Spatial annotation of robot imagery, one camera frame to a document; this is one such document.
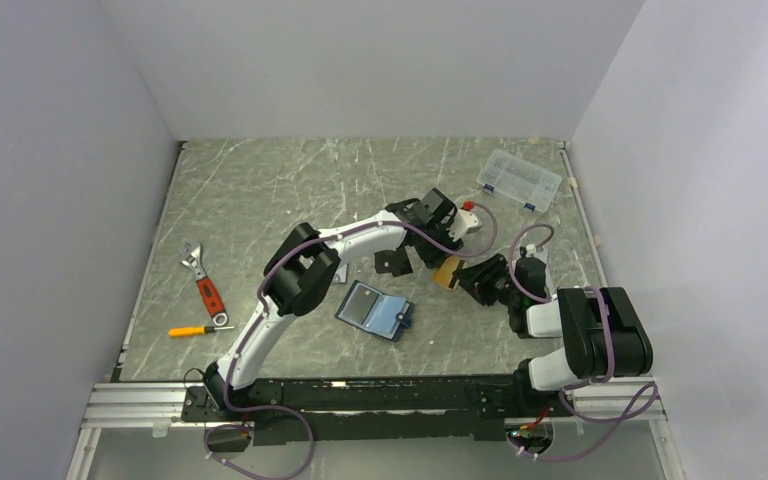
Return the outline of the blue leather card holder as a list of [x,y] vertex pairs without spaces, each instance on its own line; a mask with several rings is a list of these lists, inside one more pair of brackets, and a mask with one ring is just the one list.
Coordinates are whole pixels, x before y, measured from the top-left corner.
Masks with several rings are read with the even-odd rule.
[[[352,289],[358,284],[367,286],[379,294],[379,298],[364,324],[356,324],[347,321],[341,315],[347,297],[350,295]],[[414,310],[415,304],[408,298],[386,294],[368,284],[355,280],[338,307],[335,313],[335,318],[370,335],[390,342],[398,342],[403,332],[411,327]]]

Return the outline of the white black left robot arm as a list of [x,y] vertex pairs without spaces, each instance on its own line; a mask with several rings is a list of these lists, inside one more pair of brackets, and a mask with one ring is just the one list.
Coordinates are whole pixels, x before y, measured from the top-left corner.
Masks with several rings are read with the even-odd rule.
[[411,247],[428,268],[464,246],[481,220],[436,188],[421,199],[391,203],[372,216],[328,229],[294,227],[264,269],[257,306],[227,353],[202,376],[208,407],[224,420],[239,417],[248,391],[278,340],[326,297],[337,270],[359,258]]

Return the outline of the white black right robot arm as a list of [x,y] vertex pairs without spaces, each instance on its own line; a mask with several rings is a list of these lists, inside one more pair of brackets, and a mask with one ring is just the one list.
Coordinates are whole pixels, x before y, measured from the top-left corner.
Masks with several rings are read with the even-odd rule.
[[561,288],[550,294],[542,259],[523,256],[509,264],[501,254],[456,270],[454,278],[479,304],[505,306],[519,338],[561,341],[555,351],[526,359],[514,371],[511,401],[524,415],[538,413],[550,393],[564,387],[651,370],[651,342],[621,287]]

